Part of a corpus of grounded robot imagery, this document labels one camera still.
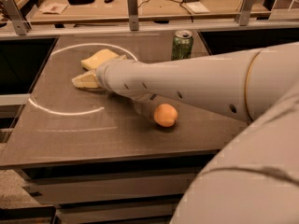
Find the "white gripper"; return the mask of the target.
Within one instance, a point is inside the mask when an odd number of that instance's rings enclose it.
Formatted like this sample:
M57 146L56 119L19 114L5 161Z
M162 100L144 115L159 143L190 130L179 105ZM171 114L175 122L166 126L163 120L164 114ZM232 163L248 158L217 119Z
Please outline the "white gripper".
M141 65L141 62L127 60L126 55L121 55L117 59L99 65L95 73L94 71L88 71L74 77L72 83L79 89L95 89L100 86L135 102L149 103L157 95L148 91L148 87L144 82L134 81L134 71Z

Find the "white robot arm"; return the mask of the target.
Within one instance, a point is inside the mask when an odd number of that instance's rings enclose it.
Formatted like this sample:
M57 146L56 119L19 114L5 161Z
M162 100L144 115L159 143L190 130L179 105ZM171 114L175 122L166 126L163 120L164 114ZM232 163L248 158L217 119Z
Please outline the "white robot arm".
M161 96L249 123L200 172L170 224L299 224L299 43L163 63L104 49L77 88L139 104Z

